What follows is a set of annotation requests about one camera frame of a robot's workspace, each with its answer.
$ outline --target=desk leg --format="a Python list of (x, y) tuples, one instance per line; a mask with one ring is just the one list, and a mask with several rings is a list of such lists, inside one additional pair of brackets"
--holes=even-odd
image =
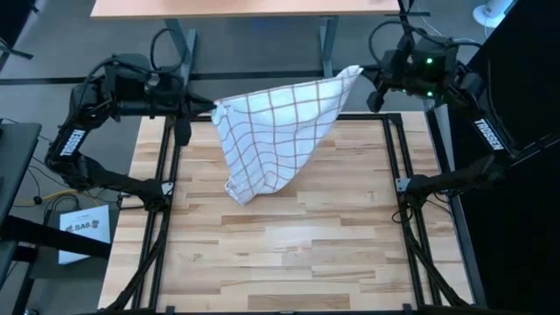
[(111, 252), (111, 245), (106, 242), (46, 227), (12, 215), (4, 219), (0, 236), (8, 240), (29, 242), (94, 257), (109, 258)]
[(319, 34), (321, 37), (321, 60), (323, 61), (323, 74), (326, 78), (333, 77), (333, 46), (339, 17), (321, 17)]
[(183, 51), (186, 49), (186, 59), (181, 67), (181, 75), (185, 78), (186, 84), (189, 80), (189, 75), (191, 74), (191, 68), (193, 67), (194, 62), (196, 30), (189, 30), (185, 39), (181, 23), (176, 18), (167, 18), (165, 20), (165, 26), (174, 30), (171, 32), (171, 39), (173, 39), (173, 44), (175, 45), (175, 49), (177, 49), (179, 57), (183, 55)]
[(32, 54), (29, 54), (29, 53), (27, 53), (27, 52), (20, 52), (20, 51), (17, 51), (17, 50), (15, 50), (15, 49), (11, 49), (11, 48), (9, 48), (9, 47), (4, 47), (4, 46), (2, 46), (2, 45), (0, 45), (0, 52), (2, 52), (2, 53), (10, 53), (10, 54), (12, 54), (12, 55), (16, 55), (16, 56), (18, 56), (18, 57), (22, 57), (22, 58), (25, 58), (25, 59), (27, 59), (27, 60), (31, 60), (31, 59), (33, 58), (33, 55), (32, 55)]
[(12, 309), (12, 315), (25, 314), (25, 307), (29, 301), (29, 296), (32, 294), (33, 285), (35, 284), (35, 279), (32, 278), (33, 265), (29, 264), (27, 270), (25, 271), (24, 281), (21, 283), (19, 288), (19, 293), (17, 294), (16, 303)]

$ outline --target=wooden table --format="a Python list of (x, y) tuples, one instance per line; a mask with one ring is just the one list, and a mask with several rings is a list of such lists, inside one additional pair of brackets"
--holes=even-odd
[[(438, 173), (424, 113), (402, 118), (415, 172)], [(163, 122), (142, 120), (130, 176), (153, 178)], [(176, 312), (242, 312), (400, 310), (414, 304), (401, 225), (391, 221), (397, 201), (381, 121), (337, 121), (292, 182), (246, 206), (224, 192), (229, 171), (215, 127), (195, 122), (192, 134), (179, 162), (161, 312), (167, 305)], [(393, 138), (398, 144), (395, 132)], [(138, 204), (131, 199), (125, 206)], [(436, 266), (472, 301), (450, 214), (427, 203), (423, 216)], [(146, 217), (144, 210), (122, 211), (100, 307), (136, 271)], [(146, 279), (144, 305), (150, 275)]]
[(182, 55), (187, 50), (182, 74), (188, 79), (193, 64), (196, 31), (183, 34), (177, 18), (251, 16), (322, 16), (319, 35), (325, 77), (333, 77), (332, 52), (338, 15), (396, 14), (400, 0), (96, 0), (92, 18), (163, 18), (173, 43)]

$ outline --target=grid pattern fabric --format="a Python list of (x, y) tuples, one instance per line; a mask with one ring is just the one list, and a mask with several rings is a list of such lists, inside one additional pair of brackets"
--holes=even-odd
[(307, 163), (363, 69), (220, 99), (212, 121), (231, 171), (226, 192), (244, 205), (284, 188)]

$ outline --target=yellow cable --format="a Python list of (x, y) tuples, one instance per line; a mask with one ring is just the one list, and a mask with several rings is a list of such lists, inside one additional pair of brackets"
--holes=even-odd
[[(66, 190), (63, 190), (63, 191), (60, 191), (60, 192), (51, 193), (50, 195), (47, 195), (45, 197), (41, 197), (41, 199), (42, 200), (49, 200), (49, 199), (52, 199), (54, 197), (60, 196), (62, 194), (66, 194), (66, 193), (80, 193), (80, 194), (83, 194), (85, 196), (88, 196), (95, 203), (95, 205), (97, 207), (99, 206), (99, 203), (97, 203), (97, 200), (94, 198), (94, 196), (91, 195), (91, 193), (89, 193), (89, 192), (86, 192), (86, 193), (78, 192), (77, 190), (74, 190), (74, 189), (66, 189)], [(23, 205), (23, 206), (36, 206), (34, 201), (32, 201), (32, 200), (26, 200), (26, 201), (29, 204)]]

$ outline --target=logo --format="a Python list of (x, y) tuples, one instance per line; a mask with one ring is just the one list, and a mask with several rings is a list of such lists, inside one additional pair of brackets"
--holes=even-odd
[(61, 157), (71, 156), (72, 153), (74, 153), (74, 151), (76, 150), (76, 147), (78, 146), (78, 144), (80, 144), (80, 141), (84, 137), (85, 134), (86, 134), (86, 131), (84, 131), (84, 130), (76, 129), (76, 130), (72, 131), (72, 135), (70, 135), (70, 137), (68, 138), (68, 141), (66, 141), (66, 144), (64, 144), (64, 149), (62, 149), (62, 152), (60, 153), (60, 156)]
[(490, 126), (488, 126), (486, 120), (480, 119), (474, 123), (479, 128), (480, 132), (482, 133), (482, 136), (484, 136), (484, 138), (486, 139), (488, 144), (490, 144), (492, 149), (494, 149), (495, 151), (504, 150), (504, 146), (501, 144), (496, 134), (494, 134), (494, 131), (490, 128)]

